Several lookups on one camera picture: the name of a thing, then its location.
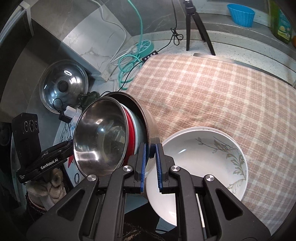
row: tripod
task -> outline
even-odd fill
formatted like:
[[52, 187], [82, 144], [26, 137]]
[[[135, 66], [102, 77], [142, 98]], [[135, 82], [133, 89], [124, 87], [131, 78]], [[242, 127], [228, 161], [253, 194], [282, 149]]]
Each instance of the tripod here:
[[207, 42], [207, 45], [209, 46], [211, 54], [216, 55], [215, 51], [213, 49], [211, 40], [209, 38], [209, 35], [207, 34], [205, 26], [204, 26], [202, 20], [200, 19], [200, 16], [196, 12], [196, 8], [194, 7], [192, 1], [191, 0], [184, 0], [184, 4], [185, 4], [185, 10], [186, 10], [186, 51], [188, 51], [189, 47], [190, 47], [190, 30], [191, 30], [190, 16], [192, 16], [192, 18], [197, 26], [197, 29], [200, 33], [200, 36], [202, 37], [202, 40]]

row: plaid cloth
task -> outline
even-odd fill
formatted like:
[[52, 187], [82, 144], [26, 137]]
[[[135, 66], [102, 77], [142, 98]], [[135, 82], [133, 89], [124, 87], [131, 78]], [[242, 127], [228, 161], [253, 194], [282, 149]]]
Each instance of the plaid cloth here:
[[296, 201], [296, 91], [262, 72], [223, 61], [156, 55], [127, 93], [154, 116], [160, 137], [193, 126], [232, 136], [249, 168], [242, 202], [274, 233]]

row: blue cup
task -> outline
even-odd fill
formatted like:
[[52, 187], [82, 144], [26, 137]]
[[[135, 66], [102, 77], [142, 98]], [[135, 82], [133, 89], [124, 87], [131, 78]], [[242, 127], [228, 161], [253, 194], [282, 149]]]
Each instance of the blue cup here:
[[240, 4], [228, 4], [227, 5], [232, 20], [243, 27], [252, 27], [255, 12], [249, 7]]

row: dish soap bottle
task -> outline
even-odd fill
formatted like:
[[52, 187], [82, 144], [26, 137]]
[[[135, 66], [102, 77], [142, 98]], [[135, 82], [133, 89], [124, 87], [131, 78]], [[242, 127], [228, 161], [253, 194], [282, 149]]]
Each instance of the dish soap bottle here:
[[292, 37], [292, 26], [277, 4], [270, 0], [271, 31], [273, 35], [288, 44]]

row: blue silicone cup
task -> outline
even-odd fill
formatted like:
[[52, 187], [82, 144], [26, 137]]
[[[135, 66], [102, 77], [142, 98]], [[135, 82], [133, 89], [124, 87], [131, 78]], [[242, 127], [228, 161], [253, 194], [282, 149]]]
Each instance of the blue silicone cup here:
[[255, 12], [249, 7], [239, 4], [228, 4], [227, 5], [232, 20], [243, 27], [252, 27]]

